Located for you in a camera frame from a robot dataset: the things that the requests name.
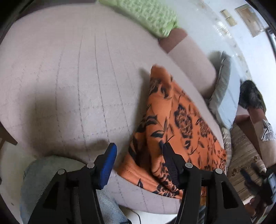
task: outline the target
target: white wall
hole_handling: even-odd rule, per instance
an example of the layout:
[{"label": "white wall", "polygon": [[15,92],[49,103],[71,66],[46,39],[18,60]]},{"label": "white wall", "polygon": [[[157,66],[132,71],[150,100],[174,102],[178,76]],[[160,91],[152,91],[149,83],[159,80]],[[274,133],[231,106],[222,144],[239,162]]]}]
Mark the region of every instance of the white wall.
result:
[{"label": "white wall", "polygon": [[[228,27],[231,35],[234,37],[241,49],[248,64],[252,80],[263,95],[267,112],[266,117],[276,130],[276,62],[272,47],[265,32],[256,37],[252,37],[249,29],[235,8],[247,4],[244,0],[204,0],[212,10],[220,17],[221,21]],[[236,20],[237,25],[230,27],[220,11],[227,9]],[[264,27],[267,23],[257,12]]]}]

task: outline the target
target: green pillow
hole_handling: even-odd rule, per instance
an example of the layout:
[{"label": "green pillow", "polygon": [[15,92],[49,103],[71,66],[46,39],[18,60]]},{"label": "green pillow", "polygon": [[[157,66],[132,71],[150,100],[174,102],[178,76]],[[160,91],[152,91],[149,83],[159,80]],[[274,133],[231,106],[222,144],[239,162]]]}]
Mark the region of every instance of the green pillow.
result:
[{"label": "green pillow", "polygon": [[158,0],[99,0],[137,20],[158,38],[167,37],[177,27],[176,13]]}]

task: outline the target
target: orange cloth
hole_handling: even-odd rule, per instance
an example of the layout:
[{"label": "orange cloth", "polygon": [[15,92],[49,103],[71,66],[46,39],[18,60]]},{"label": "orange cloth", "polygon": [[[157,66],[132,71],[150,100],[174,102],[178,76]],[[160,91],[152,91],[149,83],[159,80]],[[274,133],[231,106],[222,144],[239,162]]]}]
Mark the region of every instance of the orange cloth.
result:
[{"label": "orange cloth", "polygon": [[[129,182],[167,197],[182,198],[172,183],[160,145],[169,142],[175,153],[200,169],[225,170],[226,153],[196,106],[163,67],[151,69],[148,106],[134,133],[118,174]],[[206,196],[202,188],[202,204]]]}]

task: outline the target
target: orange floral garment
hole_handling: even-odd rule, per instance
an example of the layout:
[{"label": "orange floral garment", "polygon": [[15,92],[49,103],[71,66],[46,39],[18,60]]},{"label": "orange floral garment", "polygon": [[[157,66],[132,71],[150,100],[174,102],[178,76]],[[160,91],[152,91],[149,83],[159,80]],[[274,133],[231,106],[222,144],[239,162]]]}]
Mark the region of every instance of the orange floral garment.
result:
[{"label": "orange floral garment", "polygon": [[[146,114],[134,133],[118,174],[152,193],[182,198],[172,183],[162,144],[169,142],[175,153],[200,169],[225,170],[226,153],[202,119],[198,109],[163,67],[151,69]],[[201,191],[205,202],[205,188]]]}]

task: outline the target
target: metal screw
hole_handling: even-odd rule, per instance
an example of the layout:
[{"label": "metal screw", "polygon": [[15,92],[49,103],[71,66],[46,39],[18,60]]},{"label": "metal screw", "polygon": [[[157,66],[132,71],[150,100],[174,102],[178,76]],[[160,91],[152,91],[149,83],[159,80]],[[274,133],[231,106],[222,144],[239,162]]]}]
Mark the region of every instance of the metal screw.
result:
[{"label": "metal screw", "polygon": [[222,169],[217,168],[217,169],[216,169],[216,173],[217,173],[217,174],[222,174],[222,173],[223,173],[223,171],[222,171]]},{"label": "metal screw", "polygon": [[59,175],[62,175],[62,174],[65,173],[65,170],[64,170],[64,169],[59,169],[59,170],[57,171],[57,173],[58,173]]},{"label": "metal screw", "polygon": [[187,167],[187,168],[192,168],[193,165],[192,165],[190,162],[187,162],[187,163],[185,163],[185,167]]},{"label": "metal screw", "polygon": [[95,166],[94,163],[90,162],[86,165],[87,168],[92,169]]}]

